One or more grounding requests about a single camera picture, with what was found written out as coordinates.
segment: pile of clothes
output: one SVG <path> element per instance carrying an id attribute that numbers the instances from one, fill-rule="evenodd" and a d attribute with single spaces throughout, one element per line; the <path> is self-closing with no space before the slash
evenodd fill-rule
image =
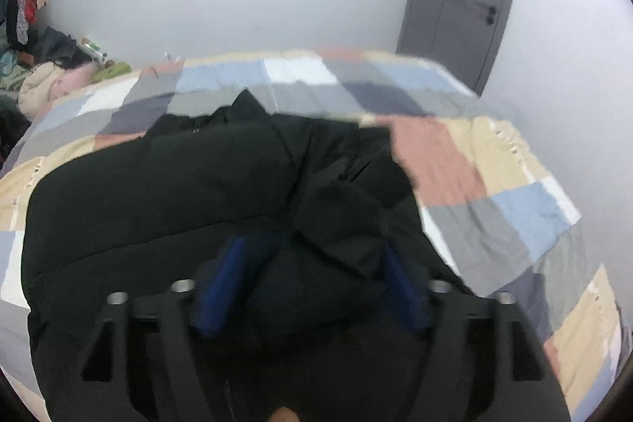
<path id="1" fill-rule="evenodd" d="M 39 114 L 52 102 L 91 83 L 128 73 L 126 63 L 91 61 L 68 35 L 46 28 L 33 46 L 35 66 L 20 61 L 10 47 L 9 29 L 0 27 L 0 168 Z"/>

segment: blue square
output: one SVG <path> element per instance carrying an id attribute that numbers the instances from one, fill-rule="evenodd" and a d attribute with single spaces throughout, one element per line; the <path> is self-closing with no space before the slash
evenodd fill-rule
<path id="1" fill-rule="evenodd" d="M 533 263 L 571 227 L 556 200 L 540 183 L 502 191 L 492 199 L 523 240 Z"/>
<path id="2" fill-rule="evenodd" d="M 268 84 L 270 84 L 270 79 L 262 60 L 216 63 L 184 67 L 176 85 L 176 93 L 217 90 L 224 86 L 247 88 Z"/>
<path id="3" fill-rule="evenodd" d="M 422 65 L 409 63 L 374 63 L 389 79 L 406 89 L 427 88 L 433 91 L 456 91 L 440 73 Z"/>
<path id="4" fill-rule="evenodd" d="M 59 104 L 59 106 L 54 107 L 39 122 L 39 124 L 33 131 L 33 134 L 38 134 L 39 132 L 57 128 L 63 123 L 74 119 L 79 113 L 79 110 L 83 107 L 85 102 L 90 99 L 90 97 L 91 95 L 85 95 L 84 97 L 80 97 L 79 99 L 71 99 L 69 101 L 62 102 L 61 104 Z"/>
<path id="5" fill-rule="evenodd" d="M 15 231 L 0 231 L 0 286 L 9 266 L 9 256 L 15 240 Z"/>

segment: green cloth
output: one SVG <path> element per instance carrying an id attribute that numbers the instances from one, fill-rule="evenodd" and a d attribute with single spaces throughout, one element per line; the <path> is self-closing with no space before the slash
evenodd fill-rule
<path id="1" fill-rule="evenodd" d="M 16 65 L 8 76 L 0 79 L 0 89 L 6 91 L 20 91 L 22 83 L 24 83 L 24 80 L 29 74 L 29 70 Z"/>
<path id="2" fill-rule="evenodd" d="M 122 76 L 127 74 L 128 72 L 132 72 L 132 67 L 127 63 L 115 63 L 111 65 L 107 69 L 103 69 L 101 72 L 97 72 L 97 74 L 93 77 L 91 83 L 99 83 L 106 79 L 112 79 L 116 76 Z"/>

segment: red garment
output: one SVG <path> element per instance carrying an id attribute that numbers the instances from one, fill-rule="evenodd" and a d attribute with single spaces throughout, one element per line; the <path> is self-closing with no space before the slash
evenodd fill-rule
<path id="1" fill-rule="evenodd" d="M 29 24 L 34 24 L 36 21 L 37 0 L 26 0 L 24 6 L 24 16 Z"/>

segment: white square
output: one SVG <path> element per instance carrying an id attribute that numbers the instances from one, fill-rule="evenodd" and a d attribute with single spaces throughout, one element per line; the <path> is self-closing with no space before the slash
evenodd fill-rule
<path id="1" fill-rule="evenodd" d="M 446 240 L 442 235 L 442 231 L 439 230 L 438 225 L 431 217 L 431 213 L 428 212 L 428 208 L 420 209 L 420 217 L 422 218 L 424 234 L 431 241 L 433 247 L 435 247 L 435 250 L 438 252 L 439 257 L 442 258 L 444 263 L 446 263 L 453 270 L 453 272 L 455 272 L 455 274 L 459 276 L 460 271 L 457 268 L 457 263 L 455 263 L 453 255 L 448 249 L 448 245 L 446 245 Z"/>
<path id="2" fill-rule="evenodd" d="M 565 215 L 569 224 L 573 226 L 577 223 L 578 220 L 580 220 L 580 212 L 572 200 L 567 197 L 563 187 L 556 181 L 556 178 L 554 178 L 554 176 L 548 176 L 540 180 L 540 183 L 543 185 L 543 188 L 545 188 L 545 191 L 556 200 L 556 204 L 558 204 L 558 207 L 563 212 L 563 215 Z"/>
<path id="3" fill-rule="evenodd" d="M 338 85 L 336 76 L 323 64 L 321 58 L 265 59 L 264 67 L 272 83 L 306 85 Z"/>
<path id="4" fill-rule="evenodd" d="M 129 94 L 132 87 L 138 81 L 138 77 L 126 79 L 106 88 L 98 89 L 85 102 L 77 116 L 99 110 L 113 110 L 121 107 L 123 101 Z"/>
<path id="5" fill-rule="evenodd" d="M 6 268 L 4 282 L 2 282 L 2 287 L 0 288 L 0 299 L 15 304 L 16 306 L 30 309 L 27 299 L 24 297 L 24 292 L 22 291 L 21 263 L 23 242 L 24 231 L 16 231 L 9 255 L 9 265 Z"/>

